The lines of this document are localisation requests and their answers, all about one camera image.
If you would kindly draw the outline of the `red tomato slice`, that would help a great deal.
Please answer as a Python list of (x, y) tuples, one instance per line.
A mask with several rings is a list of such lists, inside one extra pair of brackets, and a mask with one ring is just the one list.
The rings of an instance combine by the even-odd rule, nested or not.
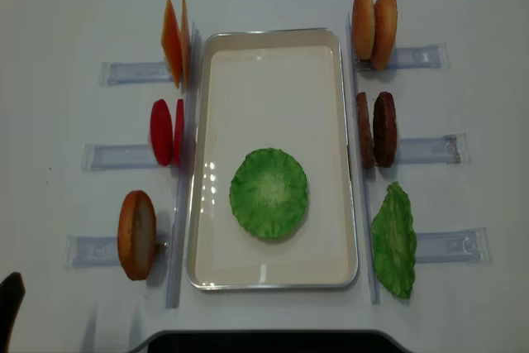
[(153, 104), (150, 115), (150, 141), (158, 164), (169, 165), (173, 156), (173, 130), (169, 107), (164, 99)]
[(179, 167), (182, 162), (182, 141), (184, 134), (184, 100), (180, 98), (177, 101), (176, 120), (174, 126), (174, 149), (173, 162)]

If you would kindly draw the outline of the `green lettuce leaf on tray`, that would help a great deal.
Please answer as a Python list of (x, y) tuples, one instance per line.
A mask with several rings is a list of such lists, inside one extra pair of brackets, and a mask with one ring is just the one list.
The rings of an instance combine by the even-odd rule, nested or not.
[(281, 241), (305, 217), (307, 176), (283, 150), (253, 150), (231, 180), (229, 199), (232, 214), (246, 232), (264, 241)]

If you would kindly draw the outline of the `brown meat patty inner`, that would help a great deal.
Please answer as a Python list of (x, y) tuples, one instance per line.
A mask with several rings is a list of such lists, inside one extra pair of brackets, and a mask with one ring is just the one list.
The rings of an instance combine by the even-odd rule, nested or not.
[(365, 92), (356, 94), (357, 117), (360, 133), (360, 151), (364, 169), (374, 166), (373, 141), (369, 123), (369, 108)]

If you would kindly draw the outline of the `brown meat patty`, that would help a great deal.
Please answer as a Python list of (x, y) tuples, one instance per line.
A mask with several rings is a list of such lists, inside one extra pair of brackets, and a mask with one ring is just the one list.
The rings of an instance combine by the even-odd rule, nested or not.
[(393, 96), (381, 92), (374, 104), (374, 157), (378, 166), (392, 166), (398, 143), (396, 112)]
[(364, 169), (374, 166), (373, 141), (369, 123), (369, 108), (365, 92), (356, 94), (357, 117), (360, 133), (360, 151)]

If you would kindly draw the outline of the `brown meat patty outer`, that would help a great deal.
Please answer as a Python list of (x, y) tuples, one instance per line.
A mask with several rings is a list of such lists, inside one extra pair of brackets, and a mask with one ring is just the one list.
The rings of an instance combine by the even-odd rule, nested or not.
[(393, 96), (381, 92), (374, 104), (374, 157), (378, 166), (392, 166), (398, 143), (396, 112)]

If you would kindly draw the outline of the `bread bun slice front left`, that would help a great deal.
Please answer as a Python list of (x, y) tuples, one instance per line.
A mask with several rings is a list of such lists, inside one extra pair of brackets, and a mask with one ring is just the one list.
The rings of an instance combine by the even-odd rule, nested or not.
[(117, 251), (129, 279), (147, 279), (156, 253), (156, 216), (150, 197), (142, 190), (129, 192), (123, 200)]

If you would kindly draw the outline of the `bread bun slice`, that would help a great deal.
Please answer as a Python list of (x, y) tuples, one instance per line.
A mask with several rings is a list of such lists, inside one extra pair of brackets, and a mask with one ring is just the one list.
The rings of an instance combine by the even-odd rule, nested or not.
[(391, 58), (397, 33), (398, 8), (396, 0), (376, 0), (374, 18), (374, 48), (370, 62), (376, 70), (384, 70)]
[(360, 60), (368, 60), (374, 47), (375, 19), (373, 0), (354, 0), (352, 7), (352, 44)]
[(156, 253), (156, 216), (150, 197), (142, 190), (129, 192), (123, 200), (117, 251), (129, 279), (147, 279)]

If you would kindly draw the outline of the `orange cheese slice outer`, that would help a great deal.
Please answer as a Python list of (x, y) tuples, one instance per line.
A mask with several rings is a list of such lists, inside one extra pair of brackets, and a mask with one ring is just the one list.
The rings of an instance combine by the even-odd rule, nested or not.
[(178, 88), (182, 77), (183, 62), (179, 25), (171, 0), (166, 1), (160, 43), (173, 81)]

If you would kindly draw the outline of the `orange cheese slice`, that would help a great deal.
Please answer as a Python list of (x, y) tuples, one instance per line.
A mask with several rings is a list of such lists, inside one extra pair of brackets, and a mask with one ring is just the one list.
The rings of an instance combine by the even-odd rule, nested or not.
[(160, 43), (173, 81), (178, 88), (182, 77), (183, 62), (179, 25), (171, 0), (166, 1)]
[(190, 32), (189, 32), (189, 23), (188, 23), (188, 11), (186, 0), (182, 0), (182, 16), (181, 16), (181, 51), (182, 51), (182, 66), (183, 66), (183, 86), (188, 88), (189, 81), (189, 66), (190, 66)]

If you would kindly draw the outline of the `orange cheese slice inner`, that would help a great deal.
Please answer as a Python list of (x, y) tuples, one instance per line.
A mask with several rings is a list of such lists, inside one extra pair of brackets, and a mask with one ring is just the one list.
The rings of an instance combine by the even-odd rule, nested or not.
[(183, 86), (188, 88), (189, 81), (189, 66), (190, 66), (190, 32), (189, 32), (189, 23), (188, 23), (188, 11), (186, 0), (182, 0), (182, 16), (181, 16), (181, 51), (182, 51), (182, 66), (183, 66)]

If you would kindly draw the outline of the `green lettuce leaf in holder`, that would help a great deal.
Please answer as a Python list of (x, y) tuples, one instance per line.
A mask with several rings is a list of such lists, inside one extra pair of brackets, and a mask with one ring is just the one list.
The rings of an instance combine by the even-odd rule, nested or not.
[(378, 281), (394, 297), (409, 299), (415, 281), (417, 234), (410, 199), (397, 182), (387, 187), (371, 224), (371, 238)]

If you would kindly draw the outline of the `bread bun slice far inner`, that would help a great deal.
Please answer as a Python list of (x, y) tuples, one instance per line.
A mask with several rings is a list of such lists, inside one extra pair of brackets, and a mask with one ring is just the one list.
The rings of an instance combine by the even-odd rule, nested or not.
[(368, 60), (374, 47), (375, 19), (373, 0), (354, 0), (352, 7), (352, 44), (360, 60)]

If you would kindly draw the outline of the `bread bun slice far outer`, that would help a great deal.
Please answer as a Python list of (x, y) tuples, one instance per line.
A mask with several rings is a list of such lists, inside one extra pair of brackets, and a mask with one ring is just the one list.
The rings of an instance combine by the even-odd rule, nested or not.
[(384, 70), (391, 58), (397, 33), (398, 8), (396, 0), (376, 0), (374, 18), (374, 48), (370, 62), (376, 70)]

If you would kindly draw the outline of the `white rectangular metal tray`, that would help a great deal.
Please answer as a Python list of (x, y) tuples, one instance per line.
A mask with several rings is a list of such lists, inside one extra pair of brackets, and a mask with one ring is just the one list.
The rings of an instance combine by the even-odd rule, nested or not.
[[(326, 28), (211, 36), (192, 157), (186, 268), (201, 290), (338, 288), (358, 269), (341, 45)], [(291, 155), (307, 180), (292, 231), (264, 239), (234, 217), (231, 181), (259, 150)]]

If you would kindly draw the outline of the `clear long left divider strip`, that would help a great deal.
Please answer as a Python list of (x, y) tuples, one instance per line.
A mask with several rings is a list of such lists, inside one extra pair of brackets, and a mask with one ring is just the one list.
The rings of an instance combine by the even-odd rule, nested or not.
[(169, 271), (165, 306), (168, 309), (179, 306), (186, 225), (188, 223), (191, 185), (193, 182), (196, 147), (196, 108), (200, 91), (200, 74), (203, 41), (200, 30), (193, 23), (191, 35), (190, 81), (184, 99), (184, 130), (182, 164), (179, 166), (177, 199), (170, 244)]

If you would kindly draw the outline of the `clear long divider strip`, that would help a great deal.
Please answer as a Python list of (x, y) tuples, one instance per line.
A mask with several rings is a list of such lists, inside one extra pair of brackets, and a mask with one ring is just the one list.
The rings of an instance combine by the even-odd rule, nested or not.
[(365, 169), (362, 165), (362, 155), (360, 147), (360, 127), (358, 123), (359, 111), (357, 110), (356, 94), (357, 90), (357, 74), (355, 69), (355, 51), (352, 45), (352, 12), (349, 12), (346, 19), (346, 35), (347, 35), (347, 52), (348, 52), (348, 68), (350, 74), (350, 93), (352, 101), (353, 125), (355, 128), (355, 149), (358, 159), (358, 175), (360, 186), (360, 208), (362, 212), (362, 224), (364, 229), (365, 249), (366, 249), (366, 267), (369, 281), (369, 294), (372, 305), (380, 303), (379, 296), (379, 282), (374, 272), (374, 255), (370, 233), (370, 212), (369, 212), (369, 195), (365, 182)]
[(179, 306), (186, 225), (188, 223), (191, 185), (193, 182), (196, 147), (196, 108), (200, 91), (200, 74), (203, 41), (200, 30), (193, 23), (191, 35), (190, 81), (184, 99), (184, 130), (182, 164), (179, 166), (177, 199), (170, 244), (169, 271), (165, 306), (168, 309)]

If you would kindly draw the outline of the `clear long right divider strip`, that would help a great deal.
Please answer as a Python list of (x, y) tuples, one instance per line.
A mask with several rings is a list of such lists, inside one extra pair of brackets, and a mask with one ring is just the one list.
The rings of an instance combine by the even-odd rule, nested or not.
[(374, 255), (370, 233), (370, 212), (369, 212), (369, 195), (365, 182), (365, 169), (362, 165), (362, 155), (360, 147), (360, 127), (358, 123), (359, 111), (357, 110), (356, 94), (357, 90), (357, 74), (355, 69), (355, 51), (352, 45), (352, 12), (349, 12), (346, 19), (346, 35), (347, 35), (347, 52), (348, 52), (348, 68), (350, 74), (350, 93), (352, 101), (353, 125), (355, 128), (355, 149), (358, 159), (358, 175), (360, 186), (360, 208), (362, 212), (362, 224), (364, 229), (365, 249), (366, 249), (366, 267), (369, 281), (369, 294), (372, 305), (380, 303), (379, 296), (379, 282), (374, 272)]

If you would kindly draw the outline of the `black object left corner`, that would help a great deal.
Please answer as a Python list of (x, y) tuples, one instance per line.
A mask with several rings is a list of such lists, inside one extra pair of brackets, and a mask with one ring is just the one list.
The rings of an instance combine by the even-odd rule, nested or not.
[(20, 272), (12, 272), (2, 282), (0, 288), (0, 346), (7, 352), (18, 311), (26, 289)]

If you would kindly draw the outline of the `clear holder rail tomato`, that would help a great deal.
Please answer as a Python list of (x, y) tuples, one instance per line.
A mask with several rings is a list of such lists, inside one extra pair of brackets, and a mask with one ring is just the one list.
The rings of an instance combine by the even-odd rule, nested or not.
[(104, 171), (113, 169), (158, 168), (153, 150), (148, 144), (94, 145), (84, 147), (81, 170)]

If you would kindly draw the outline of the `clear holder rail cheese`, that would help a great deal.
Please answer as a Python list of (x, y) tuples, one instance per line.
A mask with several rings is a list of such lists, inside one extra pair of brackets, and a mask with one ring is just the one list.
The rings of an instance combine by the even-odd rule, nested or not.
[(101, 86), (172, 81), (173, 77), (165, 62), (103, 62), (98, 79)]

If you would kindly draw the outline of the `clear holder rail patties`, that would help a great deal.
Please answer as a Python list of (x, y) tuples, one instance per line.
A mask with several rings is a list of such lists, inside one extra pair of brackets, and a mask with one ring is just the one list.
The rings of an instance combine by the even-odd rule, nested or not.
[(395, 164), (468, 164), (466, 134), (406, 138), (398, 143)]

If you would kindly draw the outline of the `clear holder rail right bread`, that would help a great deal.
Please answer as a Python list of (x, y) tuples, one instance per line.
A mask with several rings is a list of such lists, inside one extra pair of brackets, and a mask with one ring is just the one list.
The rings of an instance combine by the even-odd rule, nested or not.
[(449, 68), (447, 44), (394, 47), (384, 70)]

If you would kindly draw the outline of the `clear holder rail bread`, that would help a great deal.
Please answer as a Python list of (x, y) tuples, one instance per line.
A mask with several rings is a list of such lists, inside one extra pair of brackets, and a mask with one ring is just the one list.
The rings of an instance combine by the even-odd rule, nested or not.
[(120, 267), (117, 238), (111, 236), (68, 236), (65, 268)]
[(384, 70), (449, 68), (447, 44), (394, 47)]

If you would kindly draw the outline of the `clear holder rail left bread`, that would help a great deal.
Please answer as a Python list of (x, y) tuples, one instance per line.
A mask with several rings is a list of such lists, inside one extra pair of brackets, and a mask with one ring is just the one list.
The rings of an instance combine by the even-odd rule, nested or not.
[(117, 238), (111, 236), (68, 236), (65, 268), (120, 267)]

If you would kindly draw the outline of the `clear holder rail lettuce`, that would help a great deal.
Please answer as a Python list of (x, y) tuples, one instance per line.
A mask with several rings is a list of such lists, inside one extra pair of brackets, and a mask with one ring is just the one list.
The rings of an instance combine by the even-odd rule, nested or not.
[(490, 262), (485, 227), (417, 234), (418, 264)]

